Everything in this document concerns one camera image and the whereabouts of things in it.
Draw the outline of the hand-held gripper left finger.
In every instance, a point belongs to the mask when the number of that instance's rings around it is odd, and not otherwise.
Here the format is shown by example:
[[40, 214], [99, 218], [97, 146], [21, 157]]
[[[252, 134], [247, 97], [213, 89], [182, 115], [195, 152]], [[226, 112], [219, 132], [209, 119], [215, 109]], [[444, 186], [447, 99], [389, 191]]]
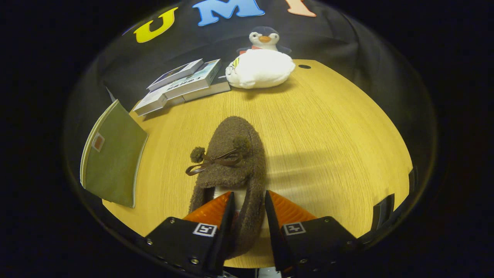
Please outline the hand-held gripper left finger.
[[182, 219], [166, 218], [144, 237], [144, 251], [182, 276], [222, 276], [235, 213], [235, 194], [226, 192]]

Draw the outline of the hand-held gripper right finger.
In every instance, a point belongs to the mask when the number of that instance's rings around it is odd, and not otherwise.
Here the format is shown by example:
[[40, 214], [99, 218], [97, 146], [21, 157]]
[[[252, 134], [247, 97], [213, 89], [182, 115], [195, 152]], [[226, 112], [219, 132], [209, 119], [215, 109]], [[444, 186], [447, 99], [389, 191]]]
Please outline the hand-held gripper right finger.
[[275, 268], [281, 273], [326, 273], [362, 249], [333, 217], [315, 217], [274, 191], [266, 191], [265, 209]]

